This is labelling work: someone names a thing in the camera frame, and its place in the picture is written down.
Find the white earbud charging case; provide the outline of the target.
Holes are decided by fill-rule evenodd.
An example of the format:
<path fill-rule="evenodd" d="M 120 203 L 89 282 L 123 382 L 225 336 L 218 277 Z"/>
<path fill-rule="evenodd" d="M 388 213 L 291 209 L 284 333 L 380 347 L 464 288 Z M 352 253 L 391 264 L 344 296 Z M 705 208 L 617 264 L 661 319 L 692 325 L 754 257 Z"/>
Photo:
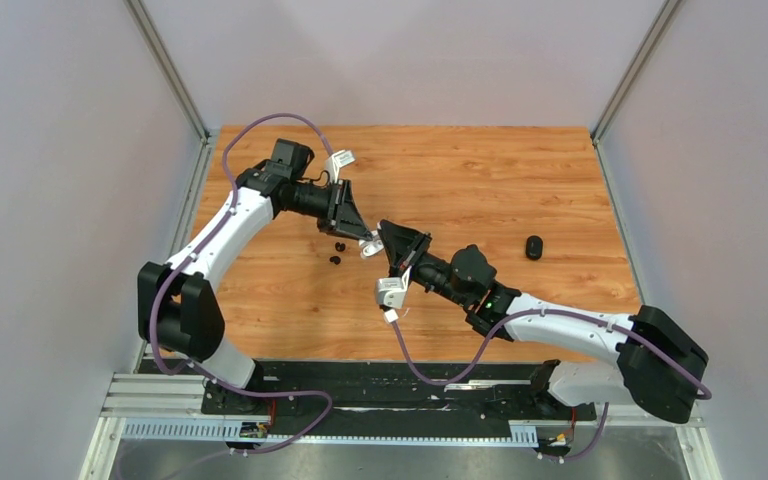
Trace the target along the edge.
<path fill-rule="evenodd" d="M 363 259 L 368 259 L 379 254 L 384 248 L 378 230 L 372 230 L 369 239 L 359 240 L 358 246 L 359 255 Z"/>

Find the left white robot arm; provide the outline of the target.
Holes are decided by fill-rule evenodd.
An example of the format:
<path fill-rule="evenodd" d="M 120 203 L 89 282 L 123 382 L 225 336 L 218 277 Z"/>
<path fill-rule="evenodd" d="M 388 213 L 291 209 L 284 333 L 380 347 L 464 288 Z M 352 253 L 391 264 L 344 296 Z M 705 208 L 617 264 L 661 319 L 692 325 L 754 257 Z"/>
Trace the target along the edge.
<path fill-rule="evenodd" d="M 339 150 L 326 159 L 323 185 L 304 176 L 313 157 L 303 144 L 277 140 L 269 158 L 233 178 L 224 204 L 193 240 L 164 263 L 146 263 L 137 276 L 139 336 L 229 384 L 228 400 L 243 413 L 258 411 L 267 389 L 255 379 L 257 362 L 226 336 L 216 298 L 239 253 L 282 212 L 315 219 L 327 235 L 373 237 L 350 181 L 339 175 L 354 162 L 353 153 Z"/>

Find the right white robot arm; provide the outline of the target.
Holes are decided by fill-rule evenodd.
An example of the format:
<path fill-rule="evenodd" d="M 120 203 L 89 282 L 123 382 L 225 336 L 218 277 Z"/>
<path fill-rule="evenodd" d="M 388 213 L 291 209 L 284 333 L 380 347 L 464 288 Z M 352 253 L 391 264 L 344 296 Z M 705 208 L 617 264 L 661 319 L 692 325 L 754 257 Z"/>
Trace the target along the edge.
<path fill-rule="evenodd" d="M 384 318 L 397 324 L 409 287 L 417 284 L 460 307 L 487 345 L 493 338 L 554 345 L 593 358 L 591 364 L 548 361 L 532 380 L 531 403 L 544 417 L 585 403 L 634 404 L 674 424 L 712 397 L 703 382 L 709 357 L 664 310 L 604 313 L 560 305 L 508 287 L 475 244 L 443 260 L 430 253 L 430 234 L 388 220 L 374 242 L 388 275 L 375 295 Z"/>

